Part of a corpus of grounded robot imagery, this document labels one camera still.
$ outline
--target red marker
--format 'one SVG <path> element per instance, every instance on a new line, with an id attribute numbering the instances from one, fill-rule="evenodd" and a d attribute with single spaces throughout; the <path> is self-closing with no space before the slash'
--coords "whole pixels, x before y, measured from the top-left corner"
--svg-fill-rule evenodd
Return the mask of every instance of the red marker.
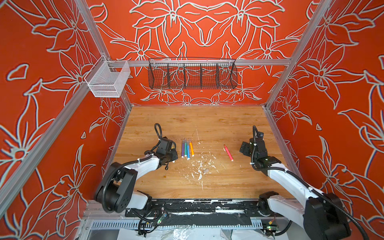
<path id="1" fill-rule="evenodd" d="M 227 148 L 227 146 L 225 144 L 224 144 L 224 149 L 227 152 L 227 154 L 229 156 L 229 159 L 231 159 L 231 161 L 233 161 L 233 157 L 232 157 L 231 153 L 229 152 L 229 150 L 228 150 L 228 148 Z"/>

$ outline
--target wood grain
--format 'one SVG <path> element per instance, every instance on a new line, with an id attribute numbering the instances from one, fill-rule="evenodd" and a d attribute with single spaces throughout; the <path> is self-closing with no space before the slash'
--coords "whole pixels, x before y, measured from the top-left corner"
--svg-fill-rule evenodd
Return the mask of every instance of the wood grain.
<path id="1" fill-rule="evenodd" d="M 129 116 L 114 161 L 124 163 L 144 155 L 157 143 L 154 124 L 177 144 L 179 159 L 137 180 L 135 190 L 154 198 L 253 198 L 267 191 L 292 196 L 277 182 L 250 166 L 239 152 L 252 137 L 252 126 L 264 132 L 270 156 L 285 163 L 261 107 L 244 106 L 135 106 Z M 195 156 L 181 158 L 181 140 L 191 138 Z M 223 145 L 231 152 L 231 162 Z"/>

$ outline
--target black wire basket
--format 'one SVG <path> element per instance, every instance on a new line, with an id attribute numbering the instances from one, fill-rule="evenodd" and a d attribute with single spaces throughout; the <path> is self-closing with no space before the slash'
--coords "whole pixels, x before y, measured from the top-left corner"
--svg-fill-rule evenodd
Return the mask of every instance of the black wire basket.
<path id="1" fill-rule="evenodd" d="M 234 59 L 151 58 L 148 81 L 151 89 L 234 89 Z"/>

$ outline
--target wooden table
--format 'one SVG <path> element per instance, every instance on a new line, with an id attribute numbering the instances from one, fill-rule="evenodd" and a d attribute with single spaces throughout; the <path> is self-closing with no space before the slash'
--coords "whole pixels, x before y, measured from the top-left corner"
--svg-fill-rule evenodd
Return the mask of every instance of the wooden table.
<path id="1" fill-rule="evenodd" d="M 124 163 L 144 155 L 158 142 L 154 124 L 163 137 L 176 142 L 179 159 L 139 178 L 135 190 L 154 198 L 237 198 L 258 199 L 259 194 L 276 191 L 292 198 L 281 185 L 256 172 L 250 157 L 239 152 L 243 141 L 252 137 L 252 126 L 264 132 L 270 156 L 283 163 L 275 137 L 261 107 L 245 106 L 135 106 L 129 116 L 114 161 Z M 195 156 L 181 158 L 181 140 L 191 138 Z M 231 152 L 231 162 L 223 145 Z"/>

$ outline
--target floral wallpaper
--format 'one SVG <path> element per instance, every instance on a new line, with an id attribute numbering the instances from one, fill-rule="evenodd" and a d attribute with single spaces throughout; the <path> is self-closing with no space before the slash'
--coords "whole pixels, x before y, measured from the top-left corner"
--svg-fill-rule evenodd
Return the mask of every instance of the floral wallpaper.
<path id="1" fill-rule="evenodd" d="M 158 57 L 289 58 L 318 0 L 87 0 L 114 60 Z M 283 66 L 240 66 L 231 90 L 151 90 L 145 67 L 131 68 L 135 105 L 263 104 Z"/>
<path id="2" fill-rule="evenodd" d="M 100 54 L 73 0 L 1 1 L 0 19 L 1 187 Z M 0 239 L 73 238 L 127 110 L 88 93 L 0 220 Z"/>
<path id="3" fill-rule="evenodd" d="M 384 238 L 383 13 L 382 1 L 333 1 L 271 108 L 304 180 L 371 239 Z"/>

